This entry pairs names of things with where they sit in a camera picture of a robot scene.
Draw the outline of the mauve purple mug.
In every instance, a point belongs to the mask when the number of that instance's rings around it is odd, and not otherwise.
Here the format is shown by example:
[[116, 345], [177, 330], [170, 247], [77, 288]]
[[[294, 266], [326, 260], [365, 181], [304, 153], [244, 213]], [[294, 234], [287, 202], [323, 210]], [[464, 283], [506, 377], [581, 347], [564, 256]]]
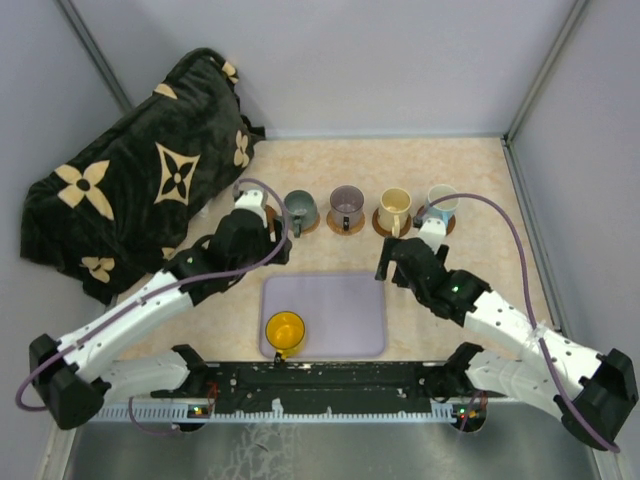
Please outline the mauve purple mug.
[[364, 215], [364, 194], [353, 185], [339, 186], [330, 195], [330, 206], [337, 223], [342, 220], [355, 223]]

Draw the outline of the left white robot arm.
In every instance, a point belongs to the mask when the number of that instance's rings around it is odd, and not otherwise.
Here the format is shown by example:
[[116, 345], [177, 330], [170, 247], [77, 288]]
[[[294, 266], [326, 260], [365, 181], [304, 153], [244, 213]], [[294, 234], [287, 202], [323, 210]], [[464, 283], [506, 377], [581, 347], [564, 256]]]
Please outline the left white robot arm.
[[284, 265], [291, 242], [285, 216], [235, 208], [212, 235], [178, 252], [136, 294], [58, 340], [31, 342], [30, 383], [62, 430], [77, 428], [103, 406], [138, 395], [194, 397], [208, 384], [205, 361], [188, 345], [147, 358], [120, 355], [165, 321], [223, 293], [249, 271]]

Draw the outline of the yellow mug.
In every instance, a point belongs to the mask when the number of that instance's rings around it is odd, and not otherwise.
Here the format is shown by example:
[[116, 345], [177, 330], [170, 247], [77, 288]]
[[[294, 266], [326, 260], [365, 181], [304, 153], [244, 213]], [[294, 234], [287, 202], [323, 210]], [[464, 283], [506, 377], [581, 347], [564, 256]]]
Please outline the yellow mug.
[[304, 349], [307, 339], [306, 324], [298, 314], [281, 311], [267, 321], [265, 337], [275, 351], [274, 363], [283, 363]]

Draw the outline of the dark wooden coaster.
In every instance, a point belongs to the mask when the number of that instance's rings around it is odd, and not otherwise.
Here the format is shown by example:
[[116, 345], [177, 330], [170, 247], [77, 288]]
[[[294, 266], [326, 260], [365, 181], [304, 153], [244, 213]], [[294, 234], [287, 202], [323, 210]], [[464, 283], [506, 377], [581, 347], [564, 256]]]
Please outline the dark wooden coaster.
[[[417, 217], [422, 217], [425, 213], [426, 213], [426, 207], [425, 206], [421, 206], [418, 209], [418, 211], [416, 213], [416, 216]], [[455, 229], [455, 227], [456, 227], [456, 217], [452, 216], [449, 219], [447, 227], [446, 227], [446, 235], [450, 235], [453, 232], [453, 230]]]
[[271, 233], [274, 233], [275, 232], [274, 221], [275, 221], [275, 218], [277, 216], [277, 212], [271, 205], [266, 205], [265, 206], [265, 212], [266, 212], [269, 231]]
[[[389, 230], [385, 230], [381, 227], [381, 225], [379, 224], [379, 209], [376, 209], [373, 212], [372, 215], [372, 225], [374, 230], [382, 237], [390, 237], [392, 235], [392, 232]], [[404, 225], [402, 226], [400, 233], [399, 233], [399, 238], [402, 238], [403, 236], [405, 236], [410, 229], [412, 228], [412, 217], [408, 216]]]

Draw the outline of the light blue mug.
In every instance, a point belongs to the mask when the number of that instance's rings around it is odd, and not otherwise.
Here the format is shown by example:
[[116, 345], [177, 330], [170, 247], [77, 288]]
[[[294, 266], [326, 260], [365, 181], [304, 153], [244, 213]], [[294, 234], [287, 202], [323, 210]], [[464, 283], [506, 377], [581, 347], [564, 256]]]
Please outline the light blue mug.
[[457, 190], [447, 184], [433, 186], [426, 198], [427, 216], [440, 219], [448, 226], [460, 203], [458, 198], [451, 197], [456, 193]]

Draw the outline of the grey green mug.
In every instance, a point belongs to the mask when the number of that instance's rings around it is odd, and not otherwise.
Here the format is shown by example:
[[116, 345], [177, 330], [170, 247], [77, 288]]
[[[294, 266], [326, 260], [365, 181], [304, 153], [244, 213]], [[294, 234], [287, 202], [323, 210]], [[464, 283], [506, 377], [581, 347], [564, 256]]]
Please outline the grey green mug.
[[313, 196], [305, 190], [293, 190], [284, 199], [291, 229], [295, 238], [300, 238], [311, 229], [318, 219], [318, 208]]

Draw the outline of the woven coaster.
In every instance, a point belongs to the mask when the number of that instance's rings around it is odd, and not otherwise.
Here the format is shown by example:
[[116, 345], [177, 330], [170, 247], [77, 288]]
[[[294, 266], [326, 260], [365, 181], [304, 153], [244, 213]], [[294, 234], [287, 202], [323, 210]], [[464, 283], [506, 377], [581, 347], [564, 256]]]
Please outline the woven coaster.
[[337, 235], [353, 236], [364, 229], [364, 226], [366, 224], [366, 218], [364, 215], [361, 215], [360, 219], [355, 223], [347, 222], [345, 220], [342, 220], [341, 222], [337, 223], [334, 220], [333, 213], [329, 211], [326, 215], [326, 223], [329, 229]]
[[291, 230], [296, 238], [313, 232], [320, 224], [320, 215], [317, 214], [313, 222], [307, 216], [294, 215], [292, 218]]

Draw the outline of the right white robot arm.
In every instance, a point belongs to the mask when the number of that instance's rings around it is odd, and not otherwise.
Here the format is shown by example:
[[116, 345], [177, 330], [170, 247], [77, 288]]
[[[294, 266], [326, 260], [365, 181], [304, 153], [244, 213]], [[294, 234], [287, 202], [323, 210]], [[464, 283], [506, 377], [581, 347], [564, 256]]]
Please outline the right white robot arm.
[[433, 250], [419, 238], [385, 239], [376, 277], [410, 290], [435, 316], [484, 335], [513, 354], [505, 359], [474, 344], [448, 360], [448, 387], [517, 399], [558, 419], [580, 442], [617, 452], [615, 439], [639, 399], [634, 367], [618, 349], [603, 354], [532, 324], [490, 285], [465, 270], [449, 270], [447, 246]]

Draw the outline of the cream mug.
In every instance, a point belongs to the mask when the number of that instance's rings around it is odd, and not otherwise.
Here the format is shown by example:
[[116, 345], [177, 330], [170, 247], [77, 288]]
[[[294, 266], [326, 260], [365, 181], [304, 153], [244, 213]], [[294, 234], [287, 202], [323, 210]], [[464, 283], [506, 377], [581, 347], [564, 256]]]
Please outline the cream mug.
[[405, 225], [410, 219], [412, 199], [410, 194], [402, 188], [385, 190], [378, 207], [378, 225], [393, 237], [400, 238]]

